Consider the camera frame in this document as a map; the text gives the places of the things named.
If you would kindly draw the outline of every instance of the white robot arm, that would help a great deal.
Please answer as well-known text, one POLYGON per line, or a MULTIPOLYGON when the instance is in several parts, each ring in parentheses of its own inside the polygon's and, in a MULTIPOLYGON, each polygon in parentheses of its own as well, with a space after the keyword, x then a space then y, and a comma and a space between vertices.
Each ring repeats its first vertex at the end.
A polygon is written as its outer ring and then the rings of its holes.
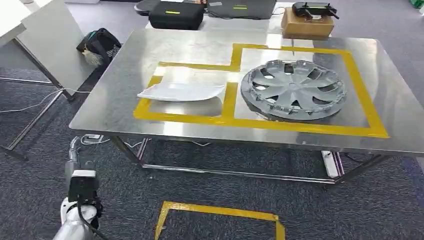
POLYGON ((99 182, 92 162, 81 164, 78 160, 76 136, 69 149, 69 161, 65 164, 68 197, 60 206, 62 226, 53 240, 92 240, 94 234, 107 238, 97 229, 103 206, 97 196, 99 182))

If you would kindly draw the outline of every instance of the green object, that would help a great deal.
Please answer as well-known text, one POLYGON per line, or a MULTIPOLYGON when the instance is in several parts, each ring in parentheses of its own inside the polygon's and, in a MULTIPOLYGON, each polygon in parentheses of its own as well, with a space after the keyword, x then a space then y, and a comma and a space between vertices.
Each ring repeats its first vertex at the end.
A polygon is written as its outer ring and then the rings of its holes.
POLYGON ((414 8, 419 9, 424 5, 424 0, 410 0, 414 8))

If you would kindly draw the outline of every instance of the backpack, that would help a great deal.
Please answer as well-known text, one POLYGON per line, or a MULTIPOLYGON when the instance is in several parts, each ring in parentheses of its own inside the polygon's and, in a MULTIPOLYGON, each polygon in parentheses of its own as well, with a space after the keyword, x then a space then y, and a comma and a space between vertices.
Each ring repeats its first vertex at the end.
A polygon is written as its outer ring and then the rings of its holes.
POLYGON ((76 49, 85 56, 89 64, 98 67, 108 66, 121 47, 121 43, 112 33, 105 28, 99 28, 89 32, 76 49))

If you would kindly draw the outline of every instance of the yellow tape outline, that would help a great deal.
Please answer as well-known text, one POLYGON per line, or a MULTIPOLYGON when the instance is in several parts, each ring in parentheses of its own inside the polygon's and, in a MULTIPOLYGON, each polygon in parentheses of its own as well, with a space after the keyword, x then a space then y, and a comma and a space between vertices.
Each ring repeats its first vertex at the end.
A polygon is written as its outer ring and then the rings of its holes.
POLYGON ((273 221, 275 222, 275 239, 284 240, 286 238, 286 230, 280 223, 279 217, 271 213, 164 201, 162 209, 160 210, 159 218, 157 220, 156 231, 154 232, 154 240, 159 240, 165 219, 167 218, 170 209, 273 221))
MULTIPOLYGON (((182 62, 159 62, 159 67, 187 67, 192 69, 216 70, 227 72, 240 72, 242 64, 243 49, 263 49, 263 50, 280 50, 290 52, 308 52, 320 54, 339 54, 346 65, 346 69, 350 75, 353 88, 362 106, 362 110, 366 116, 369 127, 344 126, 344 125, 325 125, 300 122, 278 122, 278 121, 262 121, 253 119, 235 118, 235 105, 237 98, 238 83, 228 82, 226 85, 225 98, 222 106, 221 116, 197 116, 185 114, 172 114, 162 112, 150 112, 150 100, 142 98, 134 110, 134 117, 142 120, 180 122, 190 124, 206 124, 227 127, 242 127, 256 129, 273 129, 281 131, 294 131, 303 133, 332 134, 358 137, 374 137, 389 138, 386 129, 380 120, 373 101, 370 98, 367 88, 364 85, 352 54, 344 49, 329 48, 311 48, 311 47, 293 47, 281 46, 280 48, 271 48, 267 45, 233 43, 232 55, 229 65, 213 65, 213 64, 197 64, 182 62)), ((147 87, 160 83, 162 76, 153 75, 147 87)))

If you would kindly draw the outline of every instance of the cardboard box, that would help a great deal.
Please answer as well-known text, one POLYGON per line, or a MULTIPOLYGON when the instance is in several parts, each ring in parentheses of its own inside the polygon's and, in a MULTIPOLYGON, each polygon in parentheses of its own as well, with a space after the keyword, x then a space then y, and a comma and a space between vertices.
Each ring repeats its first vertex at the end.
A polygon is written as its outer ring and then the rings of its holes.
POLYGON ((296 16, 291 7, 286 7, 281 27, 285 38, 319 39, 330 35, 334 23, 331 16, 324 16, 320 20, 308 20, 296 16))

